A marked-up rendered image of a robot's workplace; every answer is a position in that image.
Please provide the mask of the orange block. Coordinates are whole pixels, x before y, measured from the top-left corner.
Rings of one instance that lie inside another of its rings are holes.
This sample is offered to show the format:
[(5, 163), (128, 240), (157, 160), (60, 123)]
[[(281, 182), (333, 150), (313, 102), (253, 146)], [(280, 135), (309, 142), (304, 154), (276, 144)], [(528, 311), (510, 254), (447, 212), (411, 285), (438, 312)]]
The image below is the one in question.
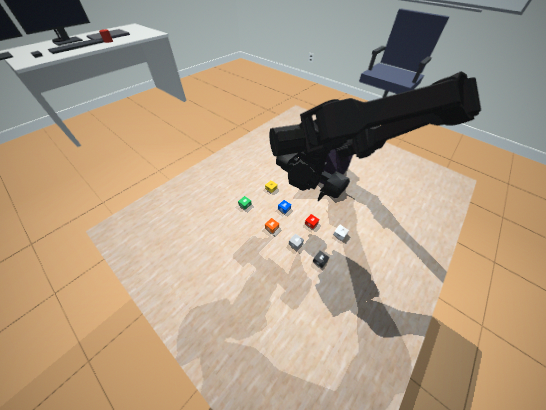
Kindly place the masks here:
[(265, 224), (265, 228), (271, 233), (273, 233), (278, 227), (279, 223), (272, 218)]

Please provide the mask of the yellow block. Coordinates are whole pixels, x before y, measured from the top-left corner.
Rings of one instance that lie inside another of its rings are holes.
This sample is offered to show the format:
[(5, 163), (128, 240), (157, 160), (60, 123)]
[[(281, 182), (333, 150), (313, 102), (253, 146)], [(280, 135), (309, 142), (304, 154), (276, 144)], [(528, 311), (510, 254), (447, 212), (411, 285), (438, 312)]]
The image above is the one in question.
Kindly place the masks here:
[(278, 184), (276, 184), (275, 182), (273, 181), (269, 181), (266, 185), (265, 185), (265, 189), (270, 191), (271, 193), (273, 191), (275, 191), (278, 187)]

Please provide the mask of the red block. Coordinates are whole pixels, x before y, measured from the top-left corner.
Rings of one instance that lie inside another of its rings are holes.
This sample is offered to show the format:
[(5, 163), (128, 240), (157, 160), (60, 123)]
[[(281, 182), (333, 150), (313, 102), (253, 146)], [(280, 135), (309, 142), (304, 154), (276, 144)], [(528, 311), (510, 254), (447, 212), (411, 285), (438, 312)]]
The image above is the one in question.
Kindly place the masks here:
[(319, 219), (312, 214), (305, 220), (305, 224), (310, 228), (314, 228), (319, 223)]

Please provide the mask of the blue block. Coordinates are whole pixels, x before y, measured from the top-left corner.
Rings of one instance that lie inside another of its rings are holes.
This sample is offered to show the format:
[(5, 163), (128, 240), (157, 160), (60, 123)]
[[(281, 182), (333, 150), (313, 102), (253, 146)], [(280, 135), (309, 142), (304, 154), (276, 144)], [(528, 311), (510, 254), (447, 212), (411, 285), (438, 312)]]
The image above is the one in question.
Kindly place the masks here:
[(283, 213), (286, 213), (288, 212), (290, 209), (291, 209), (291, 204), (288, 203), (287, 201), (283, 200), (279, 205), (278, 205), (278, 209), (280, 211), (282, 211)]

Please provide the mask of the green block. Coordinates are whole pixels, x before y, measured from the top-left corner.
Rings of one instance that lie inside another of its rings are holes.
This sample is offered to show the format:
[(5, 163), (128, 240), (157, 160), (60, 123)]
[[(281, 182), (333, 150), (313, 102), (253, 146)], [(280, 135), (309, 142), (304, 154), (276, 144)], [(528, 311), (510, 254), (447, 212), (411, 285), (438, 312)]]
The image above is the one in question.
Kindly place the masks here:
[(238, 201), (238, 205), (241, 206), (243, 209), (247, 209), (251, 204), (252, 204), (252, 201), (248, 199), (246, 196), (244, 196)]

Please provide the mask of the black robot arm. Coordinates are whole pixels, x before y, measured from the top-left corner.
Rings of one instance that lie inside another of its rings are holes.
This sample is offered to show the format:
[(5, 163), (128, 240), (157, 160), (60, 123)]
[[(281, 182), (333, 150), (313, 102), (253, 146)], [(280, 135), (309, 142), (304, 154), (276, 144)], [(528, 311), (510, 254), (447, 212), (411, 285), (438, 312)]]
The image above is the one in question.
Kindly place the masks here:
[[(270, 146), (275, 157), (336, 149), (343, 162), (354, 154), (360, 159), (370, 156), (386, 141), (427, 124), (459, 125), (480, 111), (476, 78), (460, 71), (430, 86), (371, 101), (329, 100), (300, 113), (300, 124), (270, 128)], [(308, 163), (301, 155), (288, 173), (289, 184), (302, 191), (315, 189), (320, 163)]]

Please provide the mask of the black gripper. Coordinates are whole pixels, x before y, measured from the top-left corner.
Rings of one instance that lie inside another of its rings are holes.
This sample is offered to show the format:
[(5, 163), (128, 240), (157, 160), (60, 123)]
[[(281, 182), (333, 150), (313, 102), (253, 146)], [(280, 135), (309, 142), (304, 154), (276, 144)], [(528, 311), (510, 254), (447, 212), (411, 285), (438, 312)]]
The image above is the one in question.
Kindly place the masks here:
[[(331, 151), (331, 150), (330, 150)], [(327, 155), (330, 153), (330, 151), (327, 151), (324, 154), (313, 154), (313, 153), (307, 153), (307, 150), (305, 149), (303, 152), (299, 153), (293, 153), (293, 154), (287, 154), (282, 156), (276, 157), (276, 165), (280, 166), (281, 169), (283, 169), (286, 172), (290, 172), (296, 161), (298, 160), (300, 154), (303, 158), (305, 158), (305, 161), (308, 163), (320, 163), (320, 173), (319, 176), (321, 177), (321, 180), (326, 182), (323, 186), (323, 188), (320, 190), (320, 194), (318, 197), (318, 202), (325, 196), (332, 196), (333, 198), (338, 198), (343, 191), (348, 187), (350, 183), (350, 178), (347, 176), (335, 172), (333, 175), (329, 174), (328, 172), (324, 171), (323, 169), (326, 167), (327, 162), (326, 158)]]

